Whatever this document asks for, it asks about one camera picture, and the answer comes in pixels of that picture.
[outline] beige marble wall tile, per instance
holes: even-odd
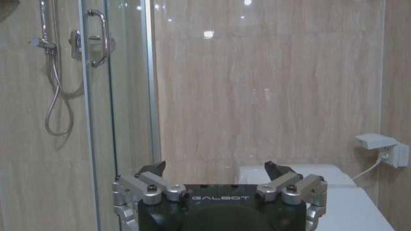
[[[70,58],[69,34],[79,29],[78,1],[58,0],[63,80],[82,83],[82,62]],[[52,100],[40,36],[39,1],[22,1],[0,22],[0,200],[6,231],[94,230],[85,98],[70,101],[75,125],[69,137],[51,136],[44,117]],[[52,127],[65,128],[67,109],[56,107]]]
[[[411,144],[411,3],[387,1],[383,71],[382,133]],[[383,166],[379,208],[398,231],[411,229],[411,170]]]
[[[383,1],[157,4],[166,176],[233,183],[273,159],[366,169],[354,136],[379,132]],[[359,180],[374,200],[375,182]]]

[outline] white cable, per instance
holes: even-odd
[[[381,163],[382,159],[378,158],[375,164],[362,173],[359,173],[353,179],[355,180],[357,178],[359,178],[362,175],[365,175],[367,172],[370,172]]]

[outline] electrical socket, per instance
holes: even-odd
[[[410,146],[398,143],[398,145],[379,150],[382,161],[395,168],[410,166]]]

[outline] toilet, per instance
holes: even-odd
[[[334,165],[289,165],[297,173],[323,176],[329,183],[327,213],[317,231],[394,231],[363,188]],[[270,177],[265,166],[242,166],[238,184],[265,184]]]

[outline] shower door handle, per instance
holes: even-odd
[[[110,55],[110,38],[109,38],[109,25],[107,25],[107,19],[105,14],[98,10],[89,10],[87,11],[89,16],[98,16],[102,22],[102,40],[103,40],[103,56],[101,60],[93,61],[91,66],[98,67],[105,64],[106,59]]]

